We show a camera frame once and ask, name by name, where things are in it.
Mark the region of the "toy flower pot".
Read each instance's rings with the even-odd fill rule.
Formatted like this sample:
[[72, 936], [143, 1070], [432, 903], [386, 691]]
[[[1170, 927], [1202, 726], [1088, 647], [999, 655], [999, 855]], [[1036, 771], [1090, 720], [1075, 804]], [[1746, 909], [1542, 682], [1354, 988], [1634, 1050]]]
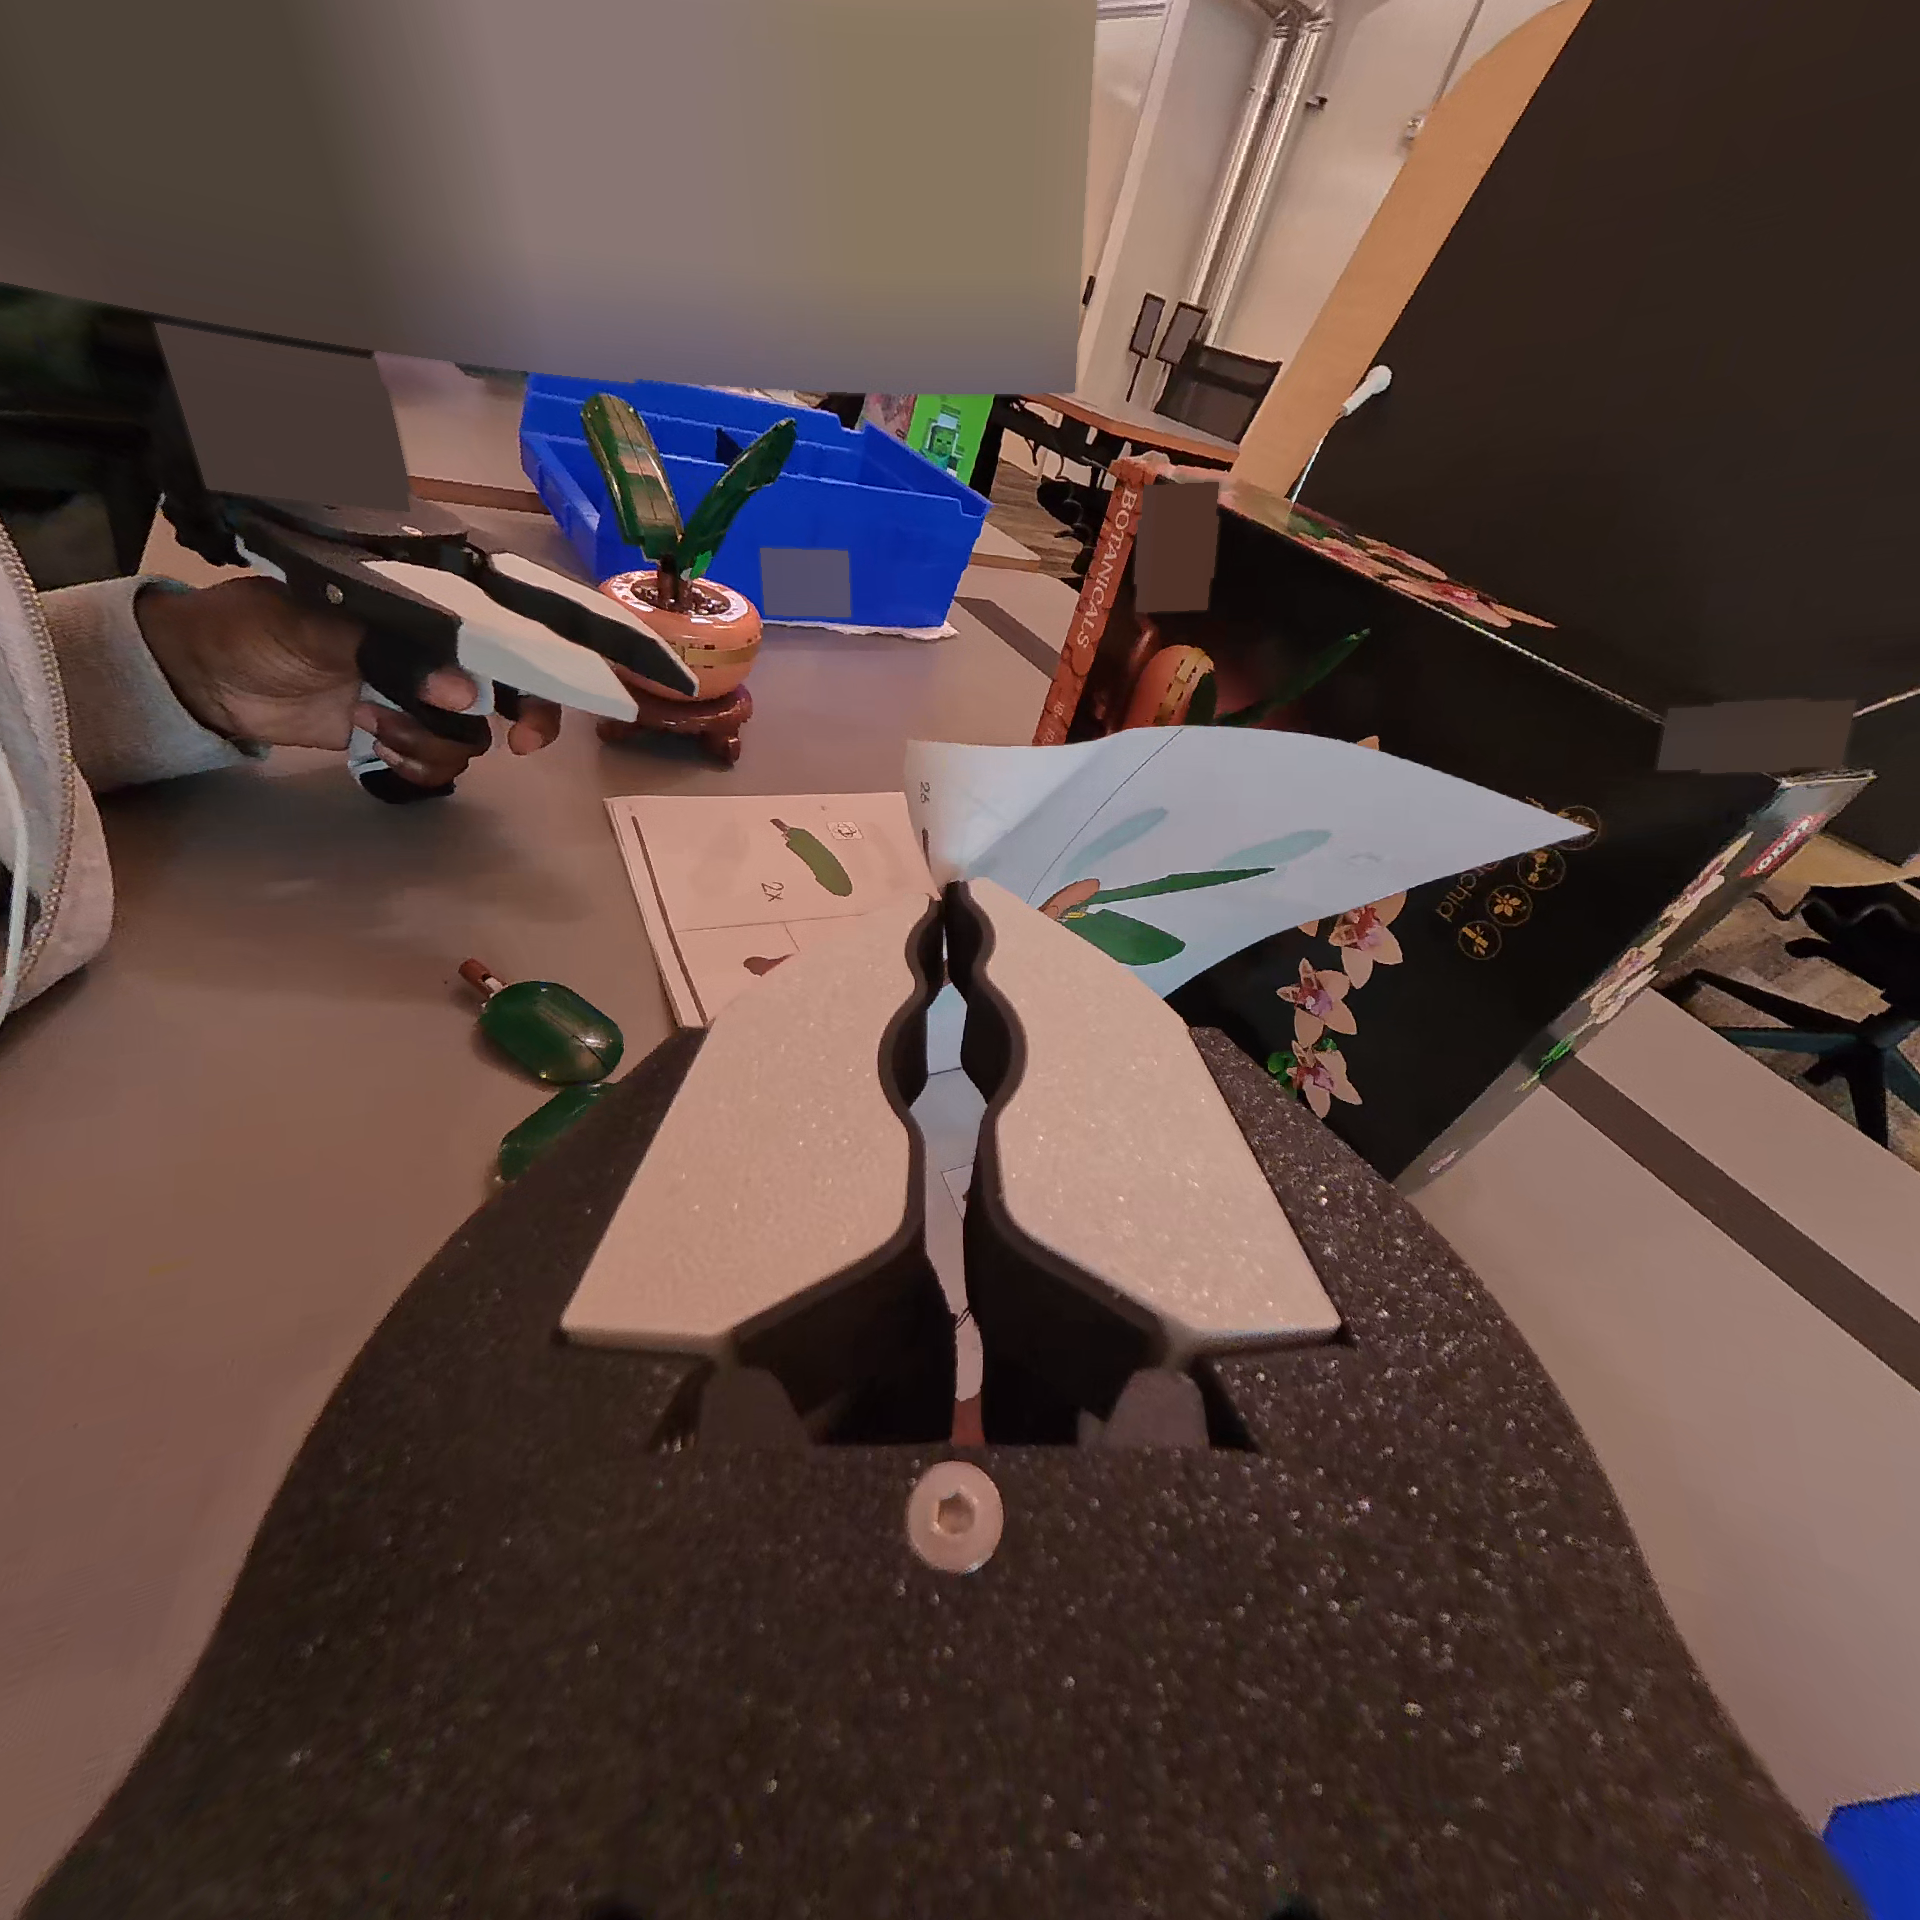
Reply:
[[670, 610], [649, 566], [616, 574], [600, 589], [654, 626], [697, 682], [695, 694], [681, 696], [657, 679], [636, 679], [636, 720], [602, 717], [595, 724], [600, 739], [687, 735], [715, 762], [734, 765], [740, 730], [753, 717], [745, 682], [761, 647], [761, 613], [738, 589], [710, 579], [688, 583], [687, 605]]

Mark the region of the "silver vertical pipe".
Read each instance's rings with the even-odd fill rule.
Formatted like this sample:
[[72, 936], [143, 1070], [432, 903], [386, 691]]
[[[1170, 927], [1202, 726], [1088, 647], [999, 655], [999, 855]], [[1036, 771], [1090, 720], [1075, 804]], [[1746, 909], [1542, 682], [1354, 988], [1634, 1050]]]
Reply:
[[1202, 311], [1209, 339], [1233, 311], [1265, 206], [1289, 156], [1296, 120], [1332, 31], [1330, 5], [1259, 3], [1266, 31], [1238, 128], [1220, 163], [1214, 204], [1193, 263], [1186, 302]]

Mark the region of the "white rounded-tip rod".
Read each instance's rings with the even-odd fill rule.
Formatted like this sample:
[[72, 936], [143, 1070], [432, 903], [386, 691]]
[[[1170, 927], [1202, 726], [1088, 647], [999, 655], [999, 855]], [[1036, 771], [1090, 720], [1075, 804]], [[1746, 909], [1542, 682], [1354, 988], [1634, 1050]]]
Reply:
[[1383, 394], [1390, 389], [1392, 376], [1395, 376], [1395, 375], [1392, 375], [1392, 368], [1390, 368], [1390, 365], [1371, 365], [1371, 368], [1367, 371], [1367, 375], [1361, 379], [1361, 384], [1354, 389], [1354, 394], [1352, 394], [1352, 396], [1348, 396], [1348, 398], [1339, 405], [1339, 410], [1337, 410], [1335, 418], [1329, 423], [1329, 428], [1324, 430], [1324, 434], [1320, 437], [1320, 440], [1312, 445], [1312, 451], [1310, 451], [1310, 455], [1307, 455], [1305, 464], [1300, 466], [1300, 471], [1298, 471], [1296, 479], [1292, 483], [1292, 488], [1288, 491], [1288, 499], [1289, 499], [1289, 500], [1298, 500], [1298, 499], [1300, 499], [1300, 493], [1304, 493], [1304, 488], [1305, 488], [1305, 479], [1307, 479], [1307, 475], [1312, 472], [1312, 466], [1316, 464], [1316, 459], [1320, 459], [1321, 451], [1326, 447], [1326, 443], [1329, 443], [1329, 438], [1330, 438], [1330, 434], [1332, 434], [1335, 426], [1342, 426], [1342, 423], [1344, 423], [1346, 418], [1352, 418], [1352, 416], [1354, 416], [1354, 413], [1355, 413], [1362, 405], [1367, 405], [1369, 400], [1374, 400], [1374, 398], [1383, 396]]

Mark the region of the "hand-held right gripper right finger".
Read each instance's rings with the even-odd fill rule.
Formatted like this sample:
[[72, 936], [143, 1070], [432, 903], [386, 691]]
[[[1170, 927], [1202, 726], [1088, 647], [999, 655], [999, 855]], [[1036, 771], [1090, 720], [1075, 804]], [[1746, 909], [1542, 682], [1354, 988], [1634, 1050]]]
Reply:
[[967, 1286], [990, 1352], [1200, 1360], [1339, 1332], [1186, 1022], [1131, 970], [961, 880], [953, 984], [985, 1102]]

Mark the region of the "green toy set box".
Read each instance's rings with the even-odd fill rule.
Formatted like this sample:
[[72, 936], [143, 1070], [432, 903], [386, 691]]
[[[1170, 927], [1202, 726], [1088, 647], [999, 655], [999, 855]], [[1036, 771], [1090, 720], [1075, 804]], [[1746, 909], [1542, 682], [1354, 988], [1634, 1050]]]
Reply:
[[915, 398], [906, 443], [934, 469], [970, 487], [982, 440], [992, 421], [992, 394], [934, 394]]

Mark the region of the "person's left hand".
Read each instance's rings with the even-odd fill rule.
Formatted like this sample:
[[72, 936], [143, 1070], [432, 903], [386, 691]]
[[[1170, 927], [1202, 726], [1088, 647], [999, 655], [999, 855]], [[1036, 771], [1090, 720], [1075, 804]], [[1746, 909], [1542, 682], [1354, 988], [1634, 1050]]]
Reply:
[[283, 750], [345, 750], [369, 731], [404, 781], [456, 781], [484, 751], [369, 704], [359, 626], [250, 574], [204, 589], [146, 588], [135, 622], [182, 706], [208, 731]]

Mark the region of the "blue plastic bin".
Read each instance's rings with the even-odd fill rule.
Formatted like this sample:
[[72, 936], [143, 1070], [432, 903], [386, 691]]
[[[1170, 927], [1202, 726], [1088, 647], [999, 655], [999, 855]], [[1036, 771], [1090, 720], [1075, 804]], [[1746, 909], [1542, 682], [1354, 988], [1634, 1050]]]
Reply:
[[736, 516], [710, 579], [743, 592], [780, 623], [946, 622], [988, 500], [916, 451], [865, 423], [786, 400], [614, 381], [649, 426], [679, 507], [691, 516], [729, 459], [793, 416], [798, 443], [783, 475]]

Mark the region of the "large black cardboard board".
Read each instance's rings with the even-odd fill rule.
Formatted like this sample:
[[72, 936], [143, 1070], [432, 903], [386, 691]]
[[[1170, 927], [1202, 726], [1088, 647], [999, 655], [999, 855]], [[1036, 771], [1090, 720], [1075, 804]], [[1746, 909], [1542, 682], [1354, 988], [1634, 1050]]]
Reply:
[[1662, 694], [1916, 720], [1911, 3], [1574, 5], [1433, 114], [1242, 445]]

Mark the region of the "brown-topped office desk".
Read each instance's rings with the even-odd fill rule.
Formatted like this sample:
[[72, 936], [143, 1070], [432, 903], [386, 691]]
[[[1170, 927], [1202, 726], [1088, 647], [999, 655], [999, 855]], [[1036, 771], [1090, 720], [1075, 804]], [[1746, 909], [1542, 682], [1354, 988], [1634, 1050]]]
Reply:
[[1108, 464], [1118, 447], [1158, 451], [1175, 464], [1212, 469], [1233, 469], [1240, 459], [1234, 440], [1139, 406], [1100, 406], [1076, 394], [1024, 394], [1019, 403], [1028, 411], [1056, 416], [1072, 445], [1084, 440], [1096, 447], [1096, 464]]

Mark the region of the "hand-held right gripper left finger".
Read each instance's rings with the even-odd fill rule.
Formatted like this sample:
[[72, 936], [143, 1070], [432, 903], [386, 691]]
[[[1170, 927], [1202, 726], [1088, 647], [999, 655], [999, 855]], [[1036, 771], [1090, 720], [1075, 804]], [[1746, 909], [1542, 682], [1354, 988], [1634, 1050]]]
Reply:
[[788, 956], [707, 1029], [561, 1331], [588, 1346], [750, 1346], [923, 1260], [911, 1116], [940, 989], [926, 895]]

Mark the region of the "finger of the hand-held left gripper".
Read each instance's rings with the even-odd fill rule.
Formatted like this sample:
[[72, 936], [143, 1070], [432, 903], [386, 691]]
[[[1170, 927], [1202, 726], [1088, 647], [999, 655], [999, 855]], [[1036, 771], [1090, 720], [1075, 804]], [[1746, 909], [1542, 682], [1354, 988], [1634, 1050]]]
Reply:
[[476, 576], [407, 559], [374, 559], [369, 566], [454, 616], [454, 659], [470, 679], [585, 714], [636, 717], [636, 699], [607, 659], [499, 605]]
[[700, 677], [673, 636], [595, 586], [506, 548], [476, 554], [476, 586], [499, 605], [607, 659], [648, 688], [688, 702], [703, 696]]

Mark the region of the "black orchid toy set box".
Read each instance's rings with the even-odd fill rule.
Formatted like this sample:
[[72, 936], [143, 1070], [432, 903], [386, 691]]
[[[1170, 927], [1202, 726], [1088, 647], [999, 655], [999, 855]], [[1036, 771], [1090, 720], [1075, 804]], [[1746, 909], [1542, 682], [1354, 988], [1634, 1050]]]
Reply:
[[1664, 771], [1664, 715], [1438, 564], [1160, 455], [1040, 500], [1079, 536], [1038, 743], [1242, 720], [1348, 739], [1575, 827], [1242, 947], [1169, 995], [1415, 1190], [1513, 1112], [1871, 774]]

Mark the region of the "grey desk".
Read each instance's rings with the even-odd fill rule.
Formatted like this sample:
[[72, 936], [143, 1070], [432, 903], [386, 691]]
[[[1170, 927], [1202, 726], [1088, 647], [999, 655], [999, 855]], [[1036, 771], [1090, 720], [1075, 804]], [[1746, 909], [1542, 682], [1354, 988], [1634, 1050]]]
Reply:
[[115, 948], [6, 1035], [6, 1916], [1860, 1916], [1447, 1244], [1200, 1043], [1354, 1332], [1250, 1447], [668, 1450], [571, 1350], [663, 1044], [479, 1199], [451, 954], [558, 956], [598, 765], [111, 804]]

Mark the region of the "building instruction booklet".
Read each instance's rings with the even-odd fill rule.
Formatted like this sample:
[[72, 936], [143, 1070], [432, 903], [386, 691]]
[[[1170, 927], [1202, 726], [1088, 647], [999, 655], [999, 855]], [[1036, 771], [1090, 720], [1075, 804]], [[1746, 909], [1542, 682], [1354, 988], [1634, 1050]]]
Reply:
[[[1160, 726], [1076, 747], [915, 740], [899, 789], [607, 802], [673, 1016], [995, 880], [1220, 1023], [1382, 1170], [1483, 1087], [1529, 1087], [1588, 1010], [1570, 880], [1595, 816], [1379, 747]], [[1561, 887], [1564, 898], [1546, 890]]]

